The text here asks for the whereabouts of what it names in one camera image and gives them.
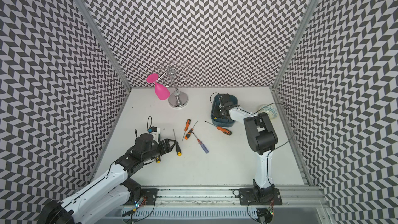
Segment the orange black handle screwdriver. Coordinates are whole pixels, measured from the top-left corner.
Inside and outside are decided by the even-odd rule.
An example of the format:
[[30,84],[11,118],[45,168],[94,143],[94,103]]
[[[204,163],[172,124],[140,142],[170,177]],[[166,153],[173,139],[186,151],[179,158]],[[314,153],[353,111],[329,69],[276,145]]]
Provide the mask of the orange black handle screwdriver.
[[186,133],[188,131],[188,128],[189,128],[190,124],[191,124],[191,119],[187,119],[186,124],[185,124],[185,128],[184,128],[184,134],[182,136],[182,140],[181,141],[184,140],[184,137],[186,136]]

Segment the blue transparent handle screwdriver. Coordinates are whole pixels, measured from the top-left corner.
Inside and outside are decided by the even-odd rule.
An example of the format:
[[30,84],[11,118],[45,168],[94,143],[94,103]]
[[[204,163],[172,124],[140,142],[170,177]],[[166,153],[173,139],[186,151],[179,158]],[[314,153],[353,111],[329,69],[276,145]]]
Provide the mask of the blue transparent handle screwdriver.
[[197,139],[198,143],[200,144],[200,146],[204,150],[204,152],[206,154],[208,154],[209,150],[207,149],[207,147],[203,144],[203,142],[197,137],[197,135],[194,132],[192,134],[195,136],[195,138]]

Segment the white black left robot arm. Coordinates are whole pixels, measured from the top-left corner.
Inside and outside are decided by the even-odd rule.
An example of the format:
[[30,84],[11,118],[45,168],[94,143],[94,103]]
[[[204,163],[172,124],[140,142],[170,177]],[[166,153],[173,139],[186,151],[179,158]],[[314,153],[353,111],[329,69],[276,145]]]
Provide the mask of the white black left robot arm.
[[115,208],[140,199],[141,185],[132,176],[173,150],[181,154],[176,140],[160,140],[157,133],[144,133],[114,161],[109,169],[86,187],[62,201],[51,200],[38,216],[39,224],[94,224]]

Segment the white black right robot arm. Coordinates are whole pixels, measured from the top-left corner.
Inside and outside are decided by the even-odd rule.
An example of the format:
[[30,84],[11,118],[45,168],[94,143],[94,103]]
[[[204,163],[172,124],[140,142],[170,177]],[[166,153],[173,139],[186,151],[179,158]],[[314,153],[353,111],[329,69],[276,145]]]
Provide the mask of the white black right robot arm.
[[272,179],[272,156],[278,137],[268,114],[250,113],[238,105],[235,96],[217,93],[212,101],[210,118],[213,124],[224,129],[236,122],[244,126],[248,145],[259,157],[253,179],[254,200],[259,203],[270,202],[276,194]]

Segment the teal plastic storage box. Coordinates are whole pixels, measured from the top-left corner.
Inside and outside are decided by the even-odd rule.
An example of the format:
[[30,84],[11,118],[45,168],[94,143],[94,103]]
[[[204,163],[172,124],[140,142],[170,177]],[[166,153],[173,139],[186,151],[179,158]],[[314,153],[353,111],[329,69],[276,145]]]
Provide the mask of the teal plastic storage box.
[[234,95],[213,93],[210,96],[212,103],[210,119],[213,124],[220,127],[232,127],[235,123],[230,117],[229,110],[238,106],[238,99]]

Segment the black yellow tip screwdriver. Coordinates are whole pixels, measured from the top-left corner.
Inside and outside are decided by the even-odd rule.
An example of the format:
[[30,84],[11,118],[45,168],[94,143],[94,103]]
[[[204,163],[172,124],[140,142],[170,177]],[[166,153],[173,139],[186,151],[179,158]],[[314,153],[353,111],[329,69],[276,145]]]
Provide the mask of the black yellow tip screwdriver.
[[175,139],[175,147],[176,147],[177,155],[181,156],[182,152],[181,152],[181,149],[180,149],[180,146],[179,146],[179,142],[177,141],[177,138],[176,138],[176,135],[175,135],[175,131],[173,131],[173,134],[174,134],[174,139]]

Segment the chrome glass holder stand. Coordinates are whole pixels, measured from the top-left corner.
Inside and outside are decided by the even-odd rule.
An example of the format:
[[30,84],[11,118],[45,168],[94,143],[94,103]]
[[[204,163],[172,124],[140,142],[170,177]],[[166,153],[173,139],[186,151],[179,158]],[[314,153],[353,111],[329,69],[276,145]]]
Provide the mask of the chrome glass holder stand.
[[170,107],[175,109],[181,109],[185,107],[189,101],[188,95],[182,92],[176,84],[177,78],[180,76],[181,66],[178,66],[174,61],[168,61],[165,63],[156,64],[155,68],[157,68],[160,72],[158,81],[161,81],[164,77],[167,77],[174,88],[174,92],[171,93],[168,98]]

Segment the patterned ceramic bowl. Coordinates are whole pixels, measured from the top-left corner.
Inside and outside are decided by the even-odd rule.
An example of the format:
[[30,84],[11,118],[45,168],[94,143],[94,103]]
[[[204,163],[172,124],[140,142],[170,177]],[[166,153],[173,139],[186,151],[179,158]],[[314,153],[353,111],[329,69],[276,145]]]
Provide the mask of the patterned ceramic bowl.
[[269,119],[276,119],[278,117],[278,110],[275,104],[261,105],[258,113],[266,113]]

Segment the pink plastic wine glass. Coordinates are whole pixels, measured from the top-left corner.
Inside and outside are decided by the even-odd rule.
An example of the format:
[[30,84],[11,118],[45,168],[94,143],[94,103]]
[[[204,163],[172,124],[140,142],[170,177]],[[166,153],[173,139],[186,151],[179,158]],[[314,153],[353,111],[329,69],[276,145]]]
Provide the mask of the pink plastic wine glass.
[[158,74],[151,74],[147,77],[146,81],[149,84],[155,84],[154,92],[159,100],[164,101],[170,97],[170,92],[168,88],[164,85],[158,83],[160,76]]

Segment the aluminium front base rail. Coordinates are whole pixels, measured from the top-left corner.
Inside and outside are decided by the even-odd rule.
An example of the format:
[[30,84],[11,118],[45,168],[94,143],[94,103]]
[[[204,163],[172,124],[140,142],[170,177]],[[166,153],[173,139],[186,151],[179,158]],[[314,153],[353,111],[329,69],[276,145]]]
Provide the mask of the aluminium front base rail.
[[251,188],[229,187],[159,187],[143,188],[144,206],[134,210],[137,199],[128,200],[129,192],[113,190],[103,201],[107,207],[86,211],[81,224],[94,224],[102,218],[146,219],[254,219],[267,208],[310,208],[322,224],[335,223],[322,190],[305,185],[277,186],[264,200],[255,200]]

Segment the aluminium right corner post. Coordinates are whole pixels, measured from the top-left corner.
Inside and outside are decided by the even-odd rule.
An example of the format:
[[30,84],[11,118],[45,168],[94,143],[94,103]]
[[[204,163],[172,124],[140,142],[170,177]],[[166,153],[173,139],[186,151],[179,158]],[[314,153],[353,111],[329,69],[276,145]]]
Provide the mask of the aluminium right corner post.
[[276,89],[278,88],[279,84],[281,83],[281,81],[282,81],[282,79],[283,79],[283,77],[284,77],[284,75],[285,75],[285,73],[286,73],[291,61],[292,61],[292,58],[293,58],[293,56],[294,56],[294,54],[296,52],[296,49],[298,48],[299,43],[300,43],[303,35],[305,34],[305,30],[306,30],[310,20],[312,19],[312,16],[314,14],[314,11],[317,8],[317,5],[318,5],[319,1],[320,0],[310,0],[309,1],[308,7],[306,8],[306,10],[304,12],[304,15],[302,17],[302,20],[301,20],[301,22],[300,22],[300,24],[299,24],[299,26],[297,28],[297,31],[296,31],[296,34],[295,34],[293,40],[292,40],[291,46],[288,49],[288,52],[287,52],[287,54],[286,54],[286,56],[284,58],[282,66],[281,66],[281,68],[280,68],[280,70],[279,70],[279,72],[278,72],[278,74],[276,76],[276,79],[275,79],[274,83],[273,83],[273,86],[272,86],[272,90],[273,91],[276,91]]

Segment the aluminium corner post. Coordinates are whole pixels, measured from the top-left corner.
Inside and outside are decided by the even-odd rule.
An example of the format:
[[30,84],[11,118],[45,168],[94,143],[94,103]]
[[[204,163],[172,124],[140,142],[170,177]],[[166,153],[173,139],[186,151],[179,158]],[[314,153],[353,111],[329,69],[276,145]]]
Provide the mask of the aluminium corner post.
[[281,68],[280,68],[280,70],[279,70],[279,72],[278,72],[278,74],[276,76],[276,79],[275,79],[274,83],[273,83],[273,86],[272,86],[272,90],[273,91],[276,91],[276,89],[278,88],[279,84],[281,83],[281,81],[282,81],[282,79],[283,79],[283,77],[284,77],[284,75],[285,75],[285,73],[286,73],[291,61],[292,61],[292,58],[293,58],[293,56],[294,56],[294,54],[296,52],[296,49],[298,48],[299,43],[300,43],[303,35],[305,34],[305,30],[306,30],[310,20],[312,19],[312,16],[314,14],[314,11],[317,8],[317,5],[318,5],[319,1],[320,0],[310,0],[309,1],[308,7],[306,8],[306,10],[304,12],[304,15],[302,17],[302,20],[301,20],[301,22],[300,22],[300,24],[299,24],[299,26],[297,28],[297,31],[296,31],[296,34],[295,34],[293,40],[292,40],[291,46],[288,49],[288,52],[287,52],[287,54],[286,54],[286,56],[284,58],[282,66],[281,66]]
[[131,91],[131,86],[129,84],[129,81],[127,80],[127,77],[125,76],[123,70],[121,69],[117,59],[115,58],[114,54],[112,53],[108,43],[106,42],[106,39],[102,35],[102,32],[98,28],[96,22],[94,21],[91,12],[89,11],[87,5],[83,0],[73,0],[74,3],[76,4],[78,10],[80,11],[82,17],[86,21],[88,27],[92,31],[94,37],[96,38],[97,42],[99,43],[100,47],[102,48],[103,52],[105,53],[107,59],[113,66],[114,70],[118,74],[119,78],[123,82],[123,84],[127,87],[128,92]]

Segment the aluminium left corner post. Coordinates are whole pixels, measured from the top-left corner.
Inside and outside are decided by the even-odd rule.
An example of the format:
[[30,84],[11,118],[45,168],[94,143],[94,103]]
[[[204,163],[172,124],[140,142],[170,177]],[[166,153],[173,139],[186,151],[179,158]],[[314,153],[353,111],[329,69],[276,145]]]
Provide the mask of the aluminium left corner post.
[[118,74],[119,78],[123,82],[123,84],[127,87],[128,92],[131,91],[131,86],[129,84],[129,81],[127,80],[127,77],[125,76],[123,70],[121,69],[117,59],[115,58],[114,54],[112,53],[108,43],[106,42],[106,39],[102,35],[102,32],[98,28],[96,22],[94,21],[91,12],[89,11],[87,5],[83,0],[73,0],[74,3],[76,4],[78,10],[80,11],[82,17],[86,21],[88,27],[92,31],[94,37],[96,38],[97,42],[99,43],[100,47],[102,48],[103,52],[105,53],[107,59],[113,66],[114,70]]

